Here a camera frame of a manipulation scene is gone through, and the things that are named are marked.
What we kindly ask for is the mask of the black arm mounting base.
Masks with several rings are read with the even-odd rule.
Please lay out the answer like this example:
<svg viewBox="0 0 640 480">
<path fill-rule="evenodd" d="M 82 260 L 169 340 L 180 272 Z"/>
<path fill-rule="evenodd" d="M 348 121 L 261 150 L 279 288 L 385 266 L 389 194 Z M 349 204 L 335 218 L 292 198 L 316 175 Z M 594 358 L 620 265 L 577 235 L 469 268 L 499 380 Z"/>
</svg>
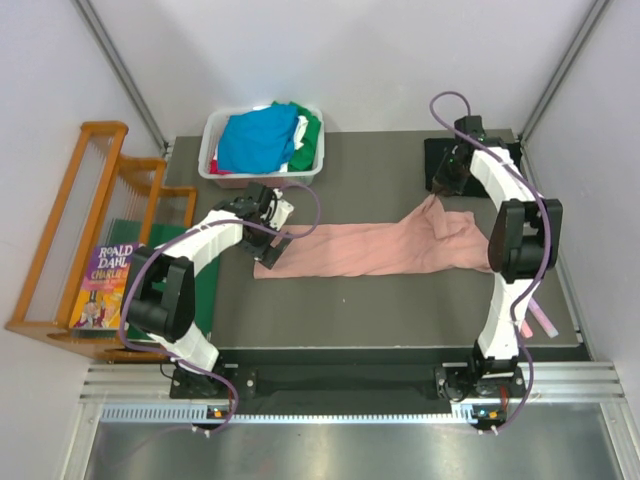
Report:
<svg viewBox="0 0 640 480">
<path fill-rule="evenodd" d="M 226 348 L 214 371 L 236 388 L 242 407 L 323 394 L 330 396 L 323 405 L 338 407 L 356 398 L 374 406 L 502 402 L 524 392 L 516 358 L 484 360 L 470 348 Z"/>
</svg>

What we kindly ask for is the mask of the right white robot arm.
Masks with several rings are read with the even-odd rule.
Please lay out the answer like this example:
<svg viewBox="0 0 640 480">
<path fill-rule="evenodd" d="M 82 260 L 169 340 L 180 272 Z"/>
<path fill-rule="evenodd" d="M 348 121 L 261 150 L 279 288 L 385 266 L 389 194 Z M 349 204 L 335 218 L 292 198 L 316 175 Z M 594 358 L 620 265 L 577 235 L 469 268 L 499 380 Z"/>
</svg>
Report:
<svg viewBox="0 0 640 480">
<path fill-rule="evenodd" d="M 544 199 L 522 177 L 506 145 L 486 134 L 480 116 L 459 118 L 454 133 L 431 190 L 453 196 L 463 194 L 470 179 L 482 185 L 497 211 L 487 247 L 494 287 L 466 367 L 439 368 L 438 388 L 456 402 L 469 395 L 516 395 L 523 382 L 520 328 L 533 293 L 556 263 L 563 207 L 557 199 Z"/>
</svg>

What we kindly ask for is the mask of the pink t shirt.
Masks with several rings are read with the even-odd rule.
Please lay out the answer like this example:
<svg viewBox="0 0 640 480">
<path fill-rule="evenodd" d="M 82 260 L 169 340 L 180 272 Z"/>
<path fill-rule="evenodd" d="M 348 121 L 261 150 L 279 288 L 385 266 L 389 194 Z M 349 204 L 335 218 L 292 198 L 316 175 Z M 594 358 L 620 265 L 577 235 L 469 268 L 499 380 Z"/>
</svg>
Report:
<svg viewBox="0 0 640 480">
<path fill-rule="evenodd" d="M 256 280 L 491 271 L 488 240 L 469 211 L 447 211 L 430 195 L 397 223 L 324 224 L 293 240 Z"/>
</svg>

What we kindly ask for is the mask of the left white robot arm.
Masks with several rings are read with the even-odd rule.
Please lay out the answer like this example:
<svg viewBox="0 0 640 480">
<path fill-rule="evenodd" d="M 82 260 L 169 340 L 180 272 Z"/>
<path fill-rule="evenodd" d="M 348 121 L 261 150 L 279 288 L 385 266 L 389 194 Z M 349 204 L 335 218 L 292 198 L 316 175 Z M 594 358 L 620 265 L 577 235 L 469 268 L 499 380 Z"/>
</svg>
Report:
<svg viewBox="0 0 640 480">
<path fill-rule="evenodd" d="M 273 241 L 294 212 L 278 188 L 251 182 L 242 195 L 218 202 L 200 223 L 159 247 L 141 246 L 131 257 L 121 305 L 121 322 L 144 332 L 171 360 L 193 373 L 205 396 L 226 387 L 216 366 L 219 351 L 196 325 L 196 279 L 229 248 L 238 246 L 267 268 L 287 248 Z"/>
</svg>

